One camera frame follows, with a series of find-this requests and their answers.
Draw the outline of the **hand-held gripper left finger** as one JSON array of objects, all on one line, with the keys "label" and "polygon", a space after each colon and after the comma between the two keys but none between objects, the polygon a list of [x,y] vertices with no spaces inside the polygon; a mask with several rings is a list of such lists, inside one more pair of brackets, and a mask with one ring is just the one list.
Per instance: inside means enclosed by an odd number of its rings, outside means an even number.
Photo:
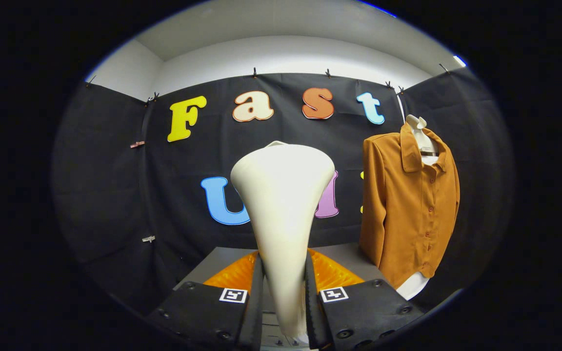
[{"label": "hand-held gripper left finger", "polygon": [[214,279],[183,281],[147,322],[173,338],[179,351],[258,351],[263,281],[259,253],[249,253]]}]

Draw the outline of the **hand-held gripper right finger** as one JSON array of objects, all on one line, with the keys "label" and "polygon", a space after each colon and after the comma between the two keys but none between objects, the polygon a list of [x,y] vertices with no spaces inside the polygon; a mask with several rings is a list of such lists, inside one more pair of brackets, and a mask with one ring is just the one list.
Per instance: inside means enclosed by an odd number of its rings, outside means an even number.
[{"label": "hand-held gripper right finger", "polygon": [[304,273],[311,349],[374,351],[423,318],[383,278],[360,278],[318,251],[308,251]]}]

